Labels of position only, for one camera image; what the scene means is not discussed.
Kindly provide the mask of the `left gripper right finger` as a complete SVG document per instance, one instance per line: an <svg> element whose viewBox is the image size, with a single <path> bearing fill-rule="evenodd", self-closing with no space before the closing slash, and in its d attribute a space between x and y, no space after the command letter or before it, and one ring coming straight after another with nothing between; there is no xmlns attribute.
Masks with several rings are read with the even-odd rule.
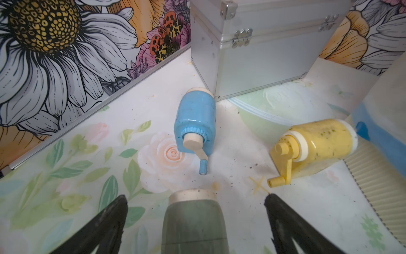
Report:
<svg viewBox="0 0 406 254"><path fill-rule="evenodd" d="M278 254L342 254L343 251L320 234L276 194L265 198L267 216Z"/></svg>

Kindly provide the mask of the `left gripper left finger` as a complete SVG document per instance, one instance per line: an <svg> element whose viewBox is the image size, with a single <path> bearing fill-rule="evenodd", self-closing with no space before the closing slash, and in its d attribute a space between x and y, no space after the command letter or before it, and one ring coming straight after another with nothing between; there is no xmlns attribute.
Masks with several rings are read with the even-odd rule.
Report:
<svg viewBox="0 0 406 254"><path fill-rule="evenodd" d="M118 196L52 253L117 254L122 243L128 210L126 197L124 195Z"/></svg>

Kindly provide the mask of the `translucent green shavings tray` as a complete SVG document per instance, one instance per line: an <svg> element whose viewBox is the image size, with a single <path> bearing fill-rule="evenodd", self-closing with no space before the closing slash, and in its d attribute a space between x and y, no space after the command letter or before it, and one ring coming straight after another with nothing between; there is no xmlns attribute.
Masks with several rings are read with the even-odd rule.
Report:
<svg viewBox="0 0 406 254"><path fill-rule="evenodd" d="M169 197L162 254L228 254L223 212L214 191L185 189Z"/></svg>

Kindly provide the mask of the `blue pencil sharpener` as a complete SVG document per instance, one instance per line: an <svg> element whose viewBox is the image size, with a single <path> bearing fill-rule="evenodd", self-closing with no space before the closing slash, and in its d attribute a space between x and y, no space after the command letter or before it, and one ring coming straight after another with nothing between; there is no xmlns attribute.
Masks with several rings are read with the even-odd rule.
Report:
<svg viewBox="0 0 406 254"><path fill-rule="evenodd" d="M205 176L216 138L216 103L209 90L194 87L182 97L174 135L180 152L194 153L200 159L199 174Z"/></svg>

